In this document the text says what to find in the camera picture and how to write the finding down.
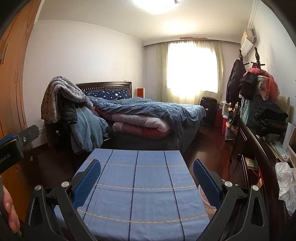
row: ceiling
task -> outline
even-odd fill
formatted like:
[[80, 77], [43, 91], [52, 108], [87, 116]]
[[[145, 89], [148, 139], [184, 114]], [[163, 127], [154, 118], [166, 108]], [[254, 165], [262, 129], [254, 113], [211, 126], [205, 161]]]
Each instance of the ceiling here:
[[253, 3], [253, 0], [178, 1], [174, 9], [152, 14], [133, 0], [45, 0], [38, 21], [91, 23], [147, 43], [180, 35], [213, 36], [240, 43]]

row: dark blue stripe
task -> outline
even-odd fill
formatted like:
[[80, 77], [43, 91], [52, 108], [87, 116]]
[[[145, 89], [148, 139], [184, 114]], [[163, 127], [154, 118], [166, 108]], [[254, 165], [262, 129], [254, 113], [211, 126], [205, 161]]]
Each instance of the dark blue stripe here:
[[168, 170], [168, 176], [170, 178], [170, 184], [172, 186], [172, 190], [173, 190], [173, 195], [174, 195], [174, 199], [175, 199], [175, 205], [176, 205], [176, 209], [177, 209], [177, 214], [178, 214], [178, 218], [179, 218], [179, 224], [180, 224], [180, 227], [181, 227], [181, 232], [182, 232], [182, 240], [185, 241], [185, 233], [184, 233], [184, 229], [183, 229], [183, 224], [182, 224], [182, 221], [181, 221], [181, 216], [180, 216], [180, 212], [179, 212], [179, 207], [178, 207], [178, 203], [177, 203], [177, 198], [176, 198], [176, 194], [175, 194], [175, 190], [174, 190], [174, 186], [173, 186], [173, 182], [172, 182], [172, 178], [170, 176], [170, 170], [168, 168], [168, 162], [166, 160], [166, 156], [165, 156], [165, 164], [167, 166], [167, 170]]
[[[135, 179], [136, 179], [136, 169], [137, 169], [138, 155], [139, 155], [139, 151], [137, 152], [135, 170], [133, 172], [133, 190], [132, 190], [132, 193], [131, 193], [131, 208], [130, 208], [130, 219], [129, 219], [129, 221], [131, 221], [131, 212], [133, 210], [133, 191], [134, 191], [134, 188], [135, 188]], [[128, 223], [128, 241], [130, 241], [130, 239], [131, 239], [131, 222]]]
[[[114, 151], [114, 150], [112, 150], [111, 155], [109, 156], [108, 160], [106, 161], [106, 164], [105, 164], [105, 166], [103, 167], [103, 170], [101, 171], [101, 174], [100, 174], [100, 176], [99, 176], [99, 178], [98, 178], [98, 181], [96, 182], [95, 185], [97, 185], [97, 184], [99, 183], [99, 180], [100, 180], [100, 178], [101, 178], [101, 176], [102, 176], [102, 174], [103, 174], [103, 171], [105, 170], [105, 167], [107, 166], [108, 161], [110, 160], [110, 157], [111, 157], [112, 154], [113, 154], [113, 151]], [[89, 199], [89, 203], [87, 204], [87, 207], [86, 207], [85, 213], [83, 214], [83, 218], [82, 218], [82, 220], [84, 220], [84, 218], [85, 218], [86, 212], [87, 212], [87, 210], [88, 210], [88, 208], [89, 208], [89, 204], [91, 203], [91, 199], [92, 199], [92, 197], [93, 197], [93, 195], [94, 195], [95, 190], [96, 190], [96, 187], [94, 188], [94, 191], [93, 191], [92, 194], [91, 194], [91, 198]]]

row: star-patterned pillow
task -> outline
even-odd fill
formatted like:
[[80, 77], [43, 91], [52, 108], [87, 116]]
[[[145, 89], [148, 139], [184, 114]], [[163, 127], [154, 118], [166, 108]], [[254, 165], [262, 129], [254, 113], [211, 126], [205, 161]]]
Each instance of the star-patterned pillow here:
[[131, 96], [127, 90], [109, 90], [109, 91], [83, 91], [86, 96], [99, 97], [107, 100], [129, 99]]

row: wall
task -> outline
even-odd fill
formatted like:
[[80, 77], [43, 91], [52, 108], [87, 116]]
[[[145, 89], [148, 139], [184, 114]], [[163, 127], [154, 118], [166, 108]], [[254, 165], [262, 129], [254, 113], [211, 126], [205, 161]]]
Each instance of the wall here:
[[[28, 126], [43, 128], [41, 103], [50, 80], [64, 76], [73, 83], [131, 81], [133, 95], [143, 87], [143, 46], [138, 39], [96, 25], [38, 21], [27, 46], [23, 96]], [[33, 143], [46, 142], [42, 134]]]
[[[238, 58], [240, 44], [221, 41], [224, 57], [223, 96], [226, 99], [226, 86], [233, 63]], [[144, 50], [144, 87], [145, 97], [157, 100], [157, 44], [147, 45]]]
[[[278, 84], [280, 95], [290, 97], [290, 122], [296, 124], [296, 47], [276, 15], [261, 1], [258, 3], [252, 28], [255, 29], [262, 69]], [[256, 62], [255, 50], [249, 52], [248, 62]]]

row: coat rack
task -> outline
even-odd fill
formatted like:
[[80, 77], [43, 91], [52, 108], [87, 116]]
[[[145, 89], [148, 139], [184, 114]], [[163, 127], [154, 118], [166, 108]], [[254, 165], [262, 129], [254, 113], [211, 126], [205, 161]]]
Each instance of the coat rack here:
[[239, 59], [242, 61], [242, 63], [244, 64], [244, 57], [242, 56], [242, 51], [241, 50], [239, 50]]
[[252, 64], [257, 64], [257, 68], [258, 68], [258, 69], [261, 69], [261, 66], [263, 66], [263, 65], [265, 65], [265, 64], [260, 63], [260, 56], [259, 56], [259, 54], [258, 54], [258, 51], [257, 51], [257, 48], [256, 48], [256, 47], [255, 47], [255, 58], [256, 58], [257, 62], [256, 62], [256, 63], [251, 62], [251, 63], [252, 63]]

